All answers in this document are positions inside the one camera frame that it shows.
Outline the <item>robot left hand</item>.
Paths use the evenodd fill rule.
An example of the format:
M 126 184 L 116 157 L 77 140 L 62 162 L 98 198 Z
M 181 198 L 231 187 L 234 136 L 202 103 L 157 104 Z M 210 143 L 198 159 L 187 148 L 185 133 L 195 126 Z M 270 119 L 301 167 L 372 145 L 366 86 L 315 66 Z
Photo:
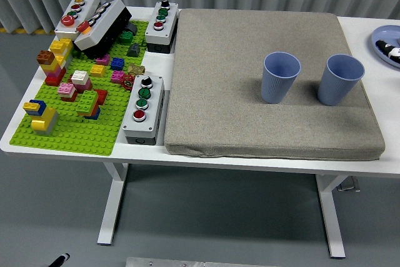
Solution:
M 69 253 L 64 253 L 58 256 L 49 267 L 61 267 L 70 258 Z

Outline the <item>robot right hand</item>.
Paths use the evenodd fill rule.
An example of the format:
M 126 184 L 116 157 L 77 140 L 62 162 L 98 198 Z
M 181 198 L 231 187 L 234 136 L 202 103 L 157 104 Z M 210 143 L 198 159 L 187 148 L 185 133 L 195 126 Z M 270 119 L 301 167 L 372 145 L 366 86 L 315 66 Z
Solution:
M 399 63 L 399 48 L 383 40 L 378 40 L 375 42 L 377 48 L 382 52 L 388 59 Z

